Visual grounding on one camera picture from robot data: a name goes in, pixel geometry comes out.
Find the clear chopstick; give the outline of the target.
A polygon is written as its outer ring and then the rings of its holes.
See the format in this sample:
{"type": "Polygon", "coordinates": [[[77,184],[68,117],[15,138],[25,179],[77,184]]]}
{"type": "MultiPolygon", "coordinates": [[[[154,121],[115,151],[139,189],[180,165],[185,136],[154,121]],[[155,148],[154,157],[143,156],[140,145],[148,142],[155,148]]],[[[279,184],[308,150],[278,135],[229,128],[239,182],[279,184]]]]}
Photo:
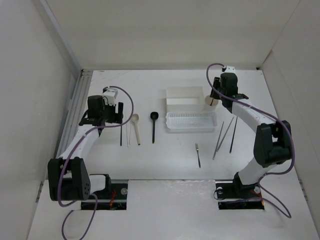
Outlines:
{"type": "Polygon", "coordinates": [[[129,148],[131,145],[131,130],[132,130],[132,125],[130,123],[126,124],[126,142],[127,142],[127,147],[129,148]]]}

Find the black chopstick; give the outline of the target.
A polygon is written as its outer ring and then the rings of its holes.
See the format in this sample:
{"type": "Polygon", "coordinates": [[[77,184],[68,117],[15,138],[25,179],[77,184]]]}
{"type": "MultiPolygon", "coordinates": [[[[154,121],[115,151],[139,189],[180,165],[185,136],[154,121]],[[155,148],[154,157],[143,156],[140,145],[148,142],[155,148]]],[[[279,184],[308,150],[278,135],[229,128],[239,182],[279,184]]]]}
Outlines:
{"type": "Polygon", "coordinates": [[[233,133],[232,133],[232,139],[231,139],[231,144],[229,148],[229,153],[232,153],[233,150],[233,145],[234,145],[234,139],[235,139],[235,133],[236,133],[236,128],[237,128],[237,123],[238,123],[238,117],[236,117],[234,128],[233,128],[233,133]]]}
{"type": "Polygon", "coordinates": [[[123,127],[120,126],[120,146],[122,147],[123,145],[123,127]]]}

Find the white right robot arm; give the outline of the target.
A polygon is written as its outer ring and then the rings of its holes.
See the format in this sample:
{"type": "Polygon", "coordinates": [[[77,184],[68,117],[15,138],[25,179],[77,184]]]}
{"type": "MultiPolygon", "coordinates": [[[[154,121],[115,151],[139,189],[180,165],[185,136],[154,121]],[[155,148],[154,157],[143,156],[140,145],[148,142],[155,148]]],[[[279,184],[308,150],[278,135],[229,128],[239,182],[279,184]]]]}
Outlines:
{"type": "Polygon", "coordinates": [[[228,188],[237,197],[243,197],[259,179],[276,165],[292,159],[292,136],[290,124],[254,107],[249,98],[238,93],[238,77],[224,72],[213,80],[211,95],[220,100],[223,107],[240,118],[255,133],[253,159],[234,175],[228,188]]]}

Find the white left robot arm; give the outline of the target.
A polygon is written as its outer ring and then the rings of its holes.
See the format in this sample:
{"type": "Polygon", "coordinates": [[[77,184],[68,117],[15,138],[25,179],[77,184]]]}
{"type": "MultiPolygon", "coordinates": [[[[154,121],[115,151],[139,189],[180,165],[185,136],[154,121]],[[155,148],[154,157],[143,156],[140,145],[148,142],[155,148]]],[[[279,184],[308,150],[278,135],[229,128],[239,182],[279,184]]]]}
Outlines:
{"type": "Polygon", "coordinates": [[[77,133],[67,149],[47,164],[49,195],[52,201],[87,200],[91,193],[100,198],[111,195],[112,186],[106,174],[90,176],[85,166],[93,143],[101,136],[106,124],[123,122],[124,104],[107,104],[107,97],[88,97],[88,109],[84,112],[77,133]]]}

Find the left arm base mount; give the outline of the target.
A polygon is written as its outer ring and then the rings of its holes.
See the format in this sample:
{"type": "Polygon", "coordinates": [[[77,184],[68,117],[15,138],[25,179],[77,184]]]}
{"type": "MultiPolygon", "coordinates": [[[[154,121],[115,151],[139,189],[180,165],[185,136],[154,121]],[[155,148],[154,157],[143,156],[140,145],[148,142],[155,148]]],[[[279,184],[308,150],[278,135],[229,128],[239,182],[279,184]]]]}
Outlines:
{"type": "Polygon", "coordinates": [[[100,191],[95,191],[97,196],[97,211],[122,211],[127,209],[128,180],[108,179],[107,187],[100,191]]]}

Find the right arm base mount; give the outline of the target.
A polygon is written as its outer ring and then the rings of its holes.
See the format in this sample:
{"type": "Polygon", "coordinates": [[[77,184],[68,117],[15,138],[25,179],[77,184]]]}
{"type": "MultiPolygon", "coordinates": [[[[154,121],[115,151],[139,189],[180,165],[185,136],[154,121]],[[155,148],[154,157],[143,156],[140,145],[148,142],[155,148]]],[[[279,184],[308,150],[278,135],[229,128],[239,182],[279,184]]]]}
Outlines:
{"type": "Polygon", "coordinates": [[[215,181],[215,198],[219,210],[264,210],[257,184],[239,186],[232,180],[215,181]]]}

